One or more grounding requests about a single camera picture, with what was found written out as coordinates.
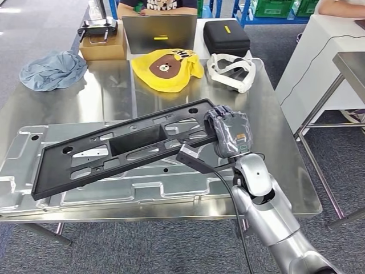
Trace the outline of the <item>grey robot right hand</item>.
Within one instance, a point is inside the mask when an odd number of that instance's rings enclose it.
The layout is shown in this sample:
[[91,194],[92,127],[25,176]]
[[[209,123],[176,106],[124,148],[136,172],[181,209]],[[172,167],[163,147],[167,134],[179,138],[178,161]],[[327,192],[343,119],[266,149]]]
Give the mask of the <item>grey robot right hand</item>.
[[227,105],[216,105],[204,115],[207,133],[214,133],[214,150],[220,158],[232,158],[250,152],[253,134],[246,113],[234,111]]

